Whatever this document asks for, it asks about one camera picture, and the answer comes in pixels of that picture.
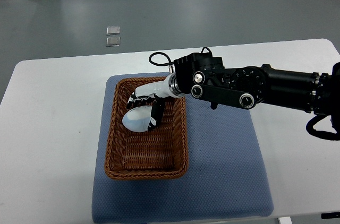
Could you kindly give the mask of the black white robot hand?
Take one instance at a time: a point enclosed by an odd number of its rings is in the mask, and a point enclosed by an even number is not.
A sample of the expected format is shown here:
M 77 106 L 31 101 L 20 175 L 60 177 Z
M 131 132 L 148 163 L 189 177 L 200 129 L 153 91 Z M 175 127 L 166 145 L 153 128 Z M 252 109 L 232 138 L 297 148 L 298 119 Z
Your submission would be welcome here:
M 167 97 L 181 98 L 183 93 L 179 90 L 176 75 L 169 74 L 164 80 L 139 86 L 134 91 L 134 97 L 130 96 L 126 105 L 127 109 L 138 106 L 141 103 L 153 102 L 150 114 L 148 131 L 158 127 L 163 118 L 165 99 Z

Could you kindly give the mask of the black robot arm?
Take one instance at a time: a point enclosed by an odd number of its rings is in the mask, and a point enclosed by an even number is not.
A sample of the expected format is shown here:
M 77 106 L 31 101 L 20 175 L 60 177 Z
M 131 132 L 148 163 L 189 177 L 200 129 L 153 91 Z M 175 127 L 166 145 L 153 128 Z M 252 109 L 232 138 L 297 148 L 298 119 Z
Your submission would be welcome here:
M 221 57 L 208 49 L 168 61 L 172 72 L 165 80 L 137 87 L 128 108 L 152 103 L 147 130 L 163 117 L 165 99 L 190 94 L 210 103 L 212 109 L 226 105 L 251 109 L 259 103 L 314 113 L 307 132 L 324 140 L 339 140 L 339 64 L 331 74 L 276 70 L 260 67 L 225 68 Z

